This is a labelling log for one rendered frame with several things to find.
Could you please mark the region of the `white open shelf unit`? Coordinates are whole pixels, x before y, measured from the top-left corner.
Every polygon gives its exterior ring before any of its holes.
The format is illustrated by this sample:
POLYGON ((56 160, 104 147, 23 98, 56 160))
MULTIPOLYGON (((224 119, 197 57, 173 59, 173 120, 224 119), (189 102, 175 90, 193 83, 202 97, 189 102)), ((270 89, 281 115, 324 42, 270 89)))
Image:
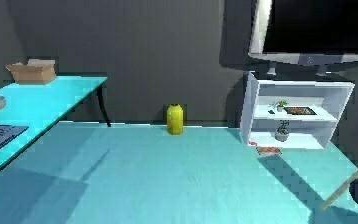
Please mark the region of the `white open shelf unit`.
POLYGON ((247 145, 279 149, 323 150, 333 136, 355 84, 331 76, 293 80, 280 75, 251 72, 247 76, 240 132, 247 145), (274 103, 286 100, 285 107, 309 107, 316 115, 278 112, 274 103), (289 122, 285 142, 275 139, 282 120, 289 122))

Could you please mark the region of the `red patterned flat object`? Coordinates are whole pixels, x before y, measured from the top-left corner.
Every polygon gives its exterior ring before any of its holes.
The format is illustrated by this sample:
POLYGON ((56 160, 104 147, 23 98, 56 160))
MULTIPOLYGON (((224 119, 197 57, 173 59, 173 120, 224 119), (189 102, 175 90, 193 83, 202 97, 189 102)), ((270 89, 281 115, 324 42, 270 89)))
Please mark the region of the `red patterned flat object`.
POLYGON ((257 147, 257 152, 261 156, 272 156, 272 155, 281 155, 282 152, 277 147, 257 147))

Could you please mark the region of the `small green potted plant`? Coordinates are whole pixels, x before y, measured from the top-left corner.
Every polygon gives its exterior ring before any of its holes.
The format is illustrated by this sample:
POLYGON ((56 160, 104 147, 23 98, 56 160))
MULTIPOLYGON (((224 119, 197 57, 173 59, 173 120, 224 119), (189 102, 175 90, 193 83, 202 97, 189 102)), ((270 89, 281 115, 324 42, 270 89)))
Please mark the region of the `small green potted plant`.
POLYGON ((274 106, 276 107, 278 112, 282 112, 284 107, 288 104, 286 100, 280 100, 274 103, 274 106))

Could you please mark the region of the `dark plant in grey pot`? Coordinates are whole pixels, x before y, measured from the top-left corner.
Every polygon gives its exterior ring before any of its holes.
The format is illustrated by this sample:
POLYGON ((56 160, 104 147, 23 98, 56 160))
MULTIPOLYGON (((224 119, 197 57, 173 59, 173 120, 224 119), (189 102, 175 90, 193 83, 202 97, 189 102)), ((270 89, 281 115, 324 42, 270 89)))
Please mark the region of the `dark plant in grey pot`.
POLYGON ((275 132, 275 139, 280 142, 285 142, 289 136, 289 122, 287 120, 282 120, 280 126, 275 132))

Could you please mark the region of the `black patterned tray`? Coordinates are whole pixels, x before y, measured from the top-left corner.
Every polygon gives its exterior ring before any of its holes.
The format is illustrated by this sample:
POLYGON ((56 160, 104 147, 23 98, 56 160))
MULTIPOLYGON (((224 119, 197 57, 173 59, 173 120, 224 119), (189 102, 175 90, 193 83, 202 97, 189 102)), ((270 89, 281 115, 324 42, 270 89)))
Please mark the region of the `black patterned tray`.
POLYGON ((291 115, 316 115, 316 112, 309 107, 284 107, 284 110, 291 115))

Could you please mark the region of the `turquoise table with black legs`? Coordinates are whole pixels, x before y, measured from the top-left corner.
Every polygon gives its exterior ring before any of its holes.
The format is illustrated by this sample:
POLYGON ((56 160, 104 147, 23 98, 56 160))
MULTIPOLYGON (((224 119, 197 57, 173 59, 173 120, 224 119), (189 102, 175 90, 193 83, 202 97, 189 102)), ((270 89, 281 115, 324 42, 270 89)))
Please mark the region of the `turquoise table with black legs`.
POLYGON ((9 84, 0 88, 6 105, 0 109, 0 125, 28 129, 0 149, 0 171, 35 143, 56 123, 96 92, 103 120, 110 127, 104 98, 106 77, 57 76, 46 85, 9 84))

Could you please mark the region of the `brown cardboard box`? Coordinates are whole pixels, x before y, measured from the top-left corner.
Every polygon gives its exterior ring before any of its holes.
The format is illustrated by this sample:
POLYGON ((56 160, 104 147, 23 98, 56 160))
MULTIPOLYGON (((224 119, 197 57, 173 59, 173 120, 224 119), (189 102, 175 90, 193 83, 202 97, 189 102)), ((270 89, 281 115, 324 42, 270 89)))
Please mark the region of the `brown cardboard box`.
POLYGON ((54 66, 54 60, 29 59, 26 64, 8 64, 6 69, 17 84, 45 85, 56 78, 54 66))

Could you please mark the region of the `black television set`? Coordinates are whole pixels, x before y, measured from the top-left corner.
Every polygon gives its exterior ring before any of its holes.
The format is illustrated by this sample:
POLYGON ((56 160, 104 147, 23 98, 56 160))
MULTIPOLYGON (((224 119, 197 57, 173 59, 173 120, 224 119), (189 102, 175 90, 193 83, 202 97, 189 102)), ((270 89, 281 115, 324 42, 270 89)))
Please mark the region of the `black television set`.
POLYGON ((271 63, 316 66, 358 62, 358 0, 257 0, 248 55, 271 63))

